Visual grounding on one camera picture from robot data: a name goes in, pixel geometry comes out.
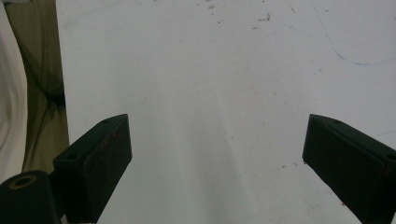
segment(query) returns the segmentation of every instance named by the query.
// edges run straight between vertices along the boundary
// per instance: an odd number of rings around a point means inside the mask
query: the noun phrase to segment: blue line
[[[337,56],[338,56],[342,61],[346,61],[346,62],[349,62],[349,63],[354,63],[354,64],[356,64],[356,65],[365,65],[365,66],[367,66],[367,65],[379,65],[379,64],[384,63],[384,62],[387,62],[387,61],[396,60],[396,57],[393,57],[393,58],[384,59],[384,60],[379,61],[379,62],[376,62],[376,63],[361,63],[361,62],[356,62],[356,61],[353,61],[353,60],[349,60],[348,58],[344,57],[344,56],[343,56],[340,52],[338,52],[338,50],[335,48],[335,45],[334,45],[334,43],[332,42],[332,39],[330,38],[329,34],[327,33],[326,27],[325,27],[323,21],[321,20],[321,18],[320,18],[320,16],[319,16],[318,9],[317,9],[317,7],[316,7],[315,4],[314,4],[314,0],[311,0],[311,4],[312,4],[312,7],[314,8],[314,10],[317,12],[318,21],[319,21],[319,23],[320,23],[320,25],[321,25],[321,27],[322,27],[322,29],[323,29],[324,34],[326,35],[326,38],[329,40],[330,44],[332,45],[332,50],[335,52],[335,54],[337,54]]]

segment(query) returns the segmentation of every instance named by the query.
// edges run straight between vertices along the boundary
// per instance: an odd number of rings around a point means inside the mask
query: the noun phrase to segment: white table
[[[99,223],[359,223],[302,153],[310,113],[396,148],[393,0],[59,0],[70,140],[130,118]]]

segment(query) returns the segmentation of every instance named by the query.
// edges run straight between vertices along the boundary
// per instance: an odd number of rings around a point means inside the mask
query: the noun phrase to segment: screw hole
[[[72,161],[72,160],[76,159],[77,157],[78,157],[78,154],[70,154],[67,156],[67,159]]]
[[[35,175],[22,176],[16,180],[12,181],[12,183],[9,184],[8,187],[10,189],[22,189],[22,188],[34,183],[36,179],[37,179],[37,177]]]
[[[396,155],[387,155],[387,157],[391,160],[395,160],[396,161]]]

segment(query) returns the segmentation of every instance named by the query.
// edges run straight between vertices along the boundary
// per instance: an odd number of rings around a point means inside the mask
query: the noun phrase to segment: white surface
[[[26,74],[17,40],[0,1],[0,183],[21,172],[26,125]]]
[[[59,0],[71,142],[130,116],[134,158],[99,223],[359,223],[303,164],[306,125],[396,147],[395,9]]]

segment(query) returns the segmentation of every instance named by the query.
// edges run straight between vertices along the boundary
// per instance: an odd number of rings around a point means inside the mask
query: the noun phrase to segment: white cloth
[[[0,4],[0,183],[23,166],[27,125],[27,81],[20,49]]]

